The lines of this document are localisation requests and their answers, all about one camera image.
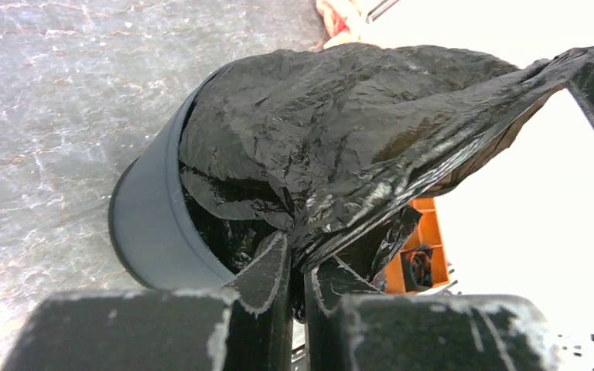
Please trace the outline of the black trash bag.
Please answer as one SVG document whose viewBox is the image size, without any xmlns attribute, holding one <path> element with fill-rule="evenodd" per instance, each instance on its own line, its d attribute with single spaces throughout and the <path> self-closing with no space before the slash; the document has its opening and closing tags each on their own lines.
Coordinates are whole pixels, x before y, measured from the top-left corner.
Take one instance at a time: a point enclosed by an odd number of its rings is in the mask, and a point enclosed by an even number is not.
<svg viewBox="0 0 594 371">
<path fill-rule="evenodd" d="M 520 68 L 468 49 L 349 43 L 234 61 L 186 117 L 189 214 L 233 272 L 276 231 L 299 271 L 397 243 L 418 221 L 410 199 L 450 192 L 509 148 L 593 57 L 573 48 Z"/>
</svg>

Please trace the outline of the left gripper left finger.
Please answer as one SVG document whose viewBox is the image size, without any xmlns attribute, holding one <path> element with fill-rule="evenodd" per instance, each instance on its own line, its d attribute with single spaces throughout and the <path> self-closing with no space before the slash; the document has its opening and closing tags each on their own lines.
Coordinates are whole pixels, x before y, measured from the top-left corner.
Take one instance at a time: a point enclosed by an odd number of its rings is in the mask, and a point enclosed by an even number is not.
<svg viewBox="0 0 594 371">
<path fill-rule="evenodd" d="M 292 313 L 284 233 L 216 289 L 68 291 L 26 321 L 5 370 L 288 370 Z"/>
</svg>

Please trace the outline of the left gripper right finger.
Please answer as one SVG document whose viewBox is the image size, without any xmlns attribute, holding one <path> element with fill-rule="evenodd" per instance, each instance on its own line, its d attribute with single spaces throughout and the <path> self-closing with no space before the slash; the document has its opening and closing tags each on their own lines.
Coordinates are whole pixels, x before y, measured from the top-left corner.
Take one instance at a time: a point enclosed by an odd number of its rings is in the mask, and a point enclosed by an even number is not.
<svg viewBox="0 0 594 371">
<path fill-rule="evenodd" d="M 558 347 L 529 300 L 383 294 L 338 258 L 304 277 L 313 370 L 556 370 Z"/>
</svg>

